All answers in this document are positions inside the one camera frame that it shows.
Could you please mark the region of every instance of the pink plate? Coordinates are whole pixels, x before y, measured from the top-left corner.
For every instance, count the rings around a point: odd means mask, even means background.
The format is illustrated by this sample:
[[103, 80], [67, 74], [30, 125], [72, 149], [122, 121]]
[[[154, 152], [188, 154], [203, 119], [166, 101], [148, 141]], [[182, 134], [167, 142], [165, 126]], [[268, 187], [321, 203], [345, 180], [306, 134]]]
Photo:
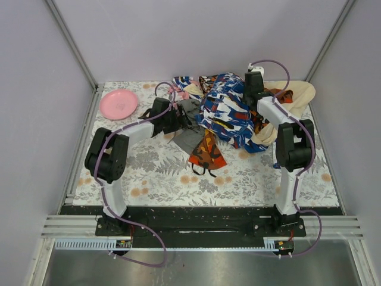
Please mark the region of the pink plate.
[[138, 106], [138, 97], [127, 89], [117, 89], [106, 94], [99, 104], [102, 115], [111, 120], [129, 117]]

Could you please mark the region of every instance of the metal floor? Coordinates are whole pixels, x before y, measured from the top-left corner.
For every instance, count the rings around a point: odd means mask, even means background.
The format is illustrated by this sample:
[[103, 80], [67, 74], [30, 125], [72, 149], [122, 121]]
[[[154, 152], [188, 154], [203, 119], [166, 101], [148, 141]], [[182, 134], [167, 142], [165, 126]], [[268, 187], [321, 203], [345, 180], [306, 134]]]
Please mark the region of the metal floor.
[[[296, 252], [309, 243], [297, 241]], [[131, 258], [158, 263], [156, 251], [131, 252]], [[262, 257], [243, 252], [171, 252], [165, 268], [147, 268], [105, 251], [54, 250], [44, 286], [221, 286], [221, 285], [361, 285], [345, 241], [320, 241], [295, 259]]]

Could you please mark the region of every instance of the cable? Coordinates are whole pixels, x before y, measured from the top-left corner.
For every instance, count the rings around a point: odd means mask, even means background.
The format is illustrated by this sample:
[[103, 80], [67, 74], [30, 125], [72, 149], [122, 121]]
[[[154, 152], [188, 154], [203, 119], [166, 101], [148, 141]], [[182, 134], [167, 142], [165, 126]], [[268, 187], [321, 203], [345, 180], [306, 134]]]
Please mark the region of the cable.
[[[159, 83], [156, 88], [155, 88], [155, 96], [157, 96], [157, 89], [160, 85], [169, 85], [171, 88], [172, 88], [172, 85], [167, 83], [167, 82], [161, 82]], [[120, 128], [116, 131], [114, 131], [113, 133], [110, 134], [109, 137], [107, 137], [106, 141], [104, 142], [102, 148], [101, 148], [101, 152], [99, 153], [99, 156], [98, 158], [96, 159], [96, 164], [95, 164], [95, 168], [94, 168], [94, 180], [100, 184], [101, 186], [101, 193], [102, 193], [102, 199], [103, 199], [103, 204], [104, 206], [107, 208], [107, 210], [118, 220], [121, 220], [122, 222], [125, 222], [125, 223], [128, 223], [128, 224], [131, 224], [131, 225], [136, 225], [136, 226], [140, 226], [141, 228], [145, 228], [147, 229], [149, 232], [151, 232], [156, 238], [157, 240], [160, 242], [162, 248], [163, 248], [163, 252], [164, 252], [164, 258], [163, 258], [163, 261], [159, 264], [150, 264], [150, 263], [145, 263], [145, 262], [141, 262], [141, 261], [138, 261], [138, 260], [135, 260], [135, 259], [131, 259], [131, 258], [128, 258], [128, 257], [124, 257], [124, 256], [117, 256], [123, 260], [127, 260], [127, 261], [130, 261], [130, 262], [134, 262], [134, 263], [137, 263], [137, 264], [140, 264], [140, 265], [143, 265], [143, 266], [148, 266], [148, 267], [163, 267], [166, 263], [167, 263], [167, 258], [168, 258], [168, 255], [167, 255], [167, 249], [165, 247], [165, 244], [164, 244], [164, 241], [161, 239], [161, 237], [153, 230], [151, 229], [150, 227], [146, 226], [146, 225], [143, 225], [141, 223], [138, 223], [138, 222], [133, 222], [131, 220], [127, 220], [127, 219], [123, 219], [122, 217], [118, 216], [112, 209], [111, 207], [108, 205], [107, 203], [107, 198], [106, 198], [106, 194], [105, 194], [105, 187], [104, 187], [104, 184], [102, 181], [100, 181], [98, 179], [98, 169], [99, 169], [99, 164], [101, 162], [101, 158], [102, 158], [102, 155], [104, 153], [104, 151], [106, 150], [106, 146], [108, 145], [108, 143], [110, 142], [111, 138], [118, 134], [119, 132], [121, 131], [124, 131], [126, 130], [127, 128], [130, 128], [132, 126], [135, 126], [135, 125], [138, 125], [138, 124], [141, 124], [141, 123], [145, 123], [145, 122], [149, 122], [151, 120], [154, 120], [156, 118], [159, 118], [161, 116], [163, 116], [164, 114], [166, 114], [166, 112], [168, 112], [172, 106], [173, 106], [173, 103], [174, 103], [174, 98], [175, 98], [175, 92], [173, 92], [172, 94], [172, 98], [171, 98], [171, 102], [170, 102], [170, 105], [168, 106], [168, 108], [166, 110], [164, 110], [162, 113], [154, 116], [154, 117], [151, 117], [151, 118], [148, 118], [148, 119], [144, 119], [144, 120], [141, 120], [139, 122], [134, 122], [134, 123], [131, 123], [131, 124], [128, 124], [128, 125], [125, 125], [125, 127], [123, 128]]]
[[319, 214], [317, 212], [315, 212], [314, 210], [301, 210], [299, 208], [299, 206], [296, 204], [296, 192], [298, 190], [299, 177], [300, 177], [301, 174], [306, 172], [312, 166], [312, 164], [314, 163], [314, 159], [315, 159], [315, 144], [314, 144], [314, 141], [312, 139], [311, 134], [307, 131], [307, 129], [303, 126], [303, 124], [300, 123], [298, 119], [294, 118], [294, 116], [290, 116], [289, 113], [283, 109], [282, 105], [279, 104], [278, 101], [276, 101], [277, 96], [280, 95], [282, 92], [284, 92], [286, 90], [286, 88], [288, 87], [288, 85], [290, 84], [290, 73], [287, 70], [287, 68], [282, 63], [280, 63], [278, 61], [275, 61], [275, 60], [254, 61], [253, 63], [251, 63], [251, 65], [254, 66], [254, 65], [259, 64], [259, 63], [275, 63], [278, 66], [281, 66], [285, 70], [285, 72], [287, 74], [287, 83], [286, 83], [285, 87], [281, 91], [277, 92], [274, 95], [274, 97], [273, 97], [273, 103], [285, 116], [290, 118], [293, 122], [295, 122], [304, 131], [304, 133], [306, 134], [306, 136], [307, 136], [307, 138], [308, 138], [308, 140], [310, 141], [310, 144], [311, 144], [311, 161], [310, 161], [310, 163], [308, 164], [307, 167], [305, 167], [298, 174], [296, 174], [295, 184], [293, 186], [292, 202], [293, 202], [293, 204], [294, 204], [294, 206], [295, 206], [295, 208], [296, 208], [296, 210], [298, 212], [300, 212], [300, 213], [312, 213], [313, 215], [316, 216], [316, 218], [317, 218], [317, 220], [319, 222], [319, 233], [317, 235], [317, 238], [316, 238], [315, 242], [308, 249], [306, 249], [306, 250], [304, 250], [304, 251], [302, 251], [300, 253], [293, 254], [293, 257], [298, 257], [298, 256], [302, 256], [302, 255], [312, 251], [316, 247], [317, 243], [320, 241], [321, 233], [323, 231], [323, 225], [322, 225], [321, 218], [320, 218]]

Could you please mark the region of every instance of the blue patterned fabric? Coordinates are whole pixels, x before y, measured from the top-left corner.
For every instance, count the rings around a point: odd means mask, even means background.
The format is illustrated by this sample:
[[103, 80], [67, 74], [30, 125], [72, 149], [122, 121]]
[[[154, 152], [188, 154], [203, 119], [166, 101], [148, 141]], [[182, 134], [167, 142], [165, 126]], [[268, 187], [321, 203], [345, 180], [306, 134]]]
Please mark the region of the blue patterned fabric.
[[243, 80], [234, 73], [218, 75], [201, 101], [201, 114], [196, 116], [196, 122], [235, 148], [244, 146], [249, 153], [261, 152], [267, 147], [251, 141], [253, 115], [241, 101], [243, 87]]

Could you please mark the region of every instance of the pile of clothes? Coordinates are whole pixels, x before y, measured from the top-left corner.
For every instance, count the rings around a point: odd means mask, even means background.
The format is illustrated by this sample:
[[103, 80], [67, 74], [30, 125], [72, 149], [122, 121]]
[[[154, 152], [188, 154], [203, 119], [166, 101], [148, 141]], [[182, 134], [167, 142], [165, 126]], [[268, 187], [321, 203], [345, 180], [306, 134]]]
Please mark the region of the pile of clothes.
[[[181, 106], [190, 122], [189, 128], [175, 136], [173, 141], [190, 155], [189, 162], [197, 175], [208, 170], [214, 176], [211, 170], [227, 164], [216, 145], [216, 137], [234, 148], [244, 147], [249, 153], [266, 150], [276, 139], [276, 129], [242, 102], [244, 81], [238, 75], [223, 73], [200, 76], [198, 80], [179, 76], [172, 80], [172, 84], [176, 94], [175, 107]], [[273, 94], [280, 91], [276, 88], [269, 90]], [[304, 108], [311, 99], [304, 100]], [[292, 112], [291, 90], [281, 93], [278, 100]], [[203, 168], [203, 172], [196, 171], [194, 165]]]

